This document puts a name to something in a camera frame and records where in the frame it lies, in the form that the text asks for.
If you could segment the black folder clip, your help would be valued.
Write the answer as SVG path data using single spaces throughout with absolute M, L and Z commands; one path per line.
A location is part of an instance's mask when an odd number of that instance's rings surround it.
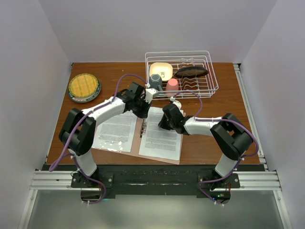
M 147 128 L 147 122 L 146 119 L 142 120 L 141 130 L 140 130 L 140 138 L 145 134 Z

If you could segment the printed paper document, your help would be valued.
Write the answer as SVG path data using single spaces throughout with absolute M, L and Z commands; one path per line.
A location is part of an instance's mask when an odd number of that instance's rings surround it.
M 146 128 L 142 134 L 139 155 L 171 164 L 180 163 L 182 135 L 174 130 L 165 130 L 158 126 L 163 111 L 151 107 L 146 118 Z
M 131 151 L 137 117 L 132 112 L 116 115 L 97 127 L 92 148 L 112 152 Z

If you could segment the pink file folder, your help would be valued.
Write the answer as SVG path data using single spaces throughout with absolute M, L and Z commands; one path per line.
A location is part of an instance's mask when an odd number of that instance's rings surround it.
M 139 155 L 139 149 L 140 149 L 140 144 L 141 144 L 141 139 L 142 139 L 142 138 L 140 138 L 141 125 L 142 125 L 142 119 L 137 118 L 131 151 L 129 153 L 121 152 L 119 154 L 125 154 L 125 155 L 130 155 L 130 156 L 141 157 L 141 158 L 153 160 L 153 158 L 151 158 L 151 157 L 144 157 L 144 156 Z

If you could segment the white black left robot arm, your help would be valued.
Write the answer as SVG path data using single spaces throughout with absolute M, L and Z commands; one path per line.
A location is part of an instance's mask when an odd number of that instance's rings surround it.
M 132 83 L 128 89 L 116 91 L 112 97 L 99 105 L 84 110 L 70 110 L 59 134 L 64 148 L 54 166 L 56 167 L 66 151 L 69 151 L 79 170 L 83 172 L 82 182 L 88 187 L 96 186 L 99 176 L 95 173 L 97 165 L 91 153 L 96 127 L 128 111 L 138 118 L 147 118 L 152 100 L 157 94 L 156 89 Z

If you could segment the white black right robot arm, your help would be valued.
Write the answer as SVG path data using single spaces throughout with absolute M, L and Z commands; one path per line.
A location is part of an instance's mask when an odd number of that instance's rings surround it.
M 222 151 L 222 156 L 212 172 L 212 182 L 217 187 L 224 187 L 229 182 L 229 176 L 244 159 L 244 153 L 252 143 L 257 143 L 253 134 L 231 113 L 210 119 L 184 116 L 180 107 L 173 102 L 163 108 L 163 116 L 158 126 L 165 130 L 174 130 L 181 135 L 214 137 Z

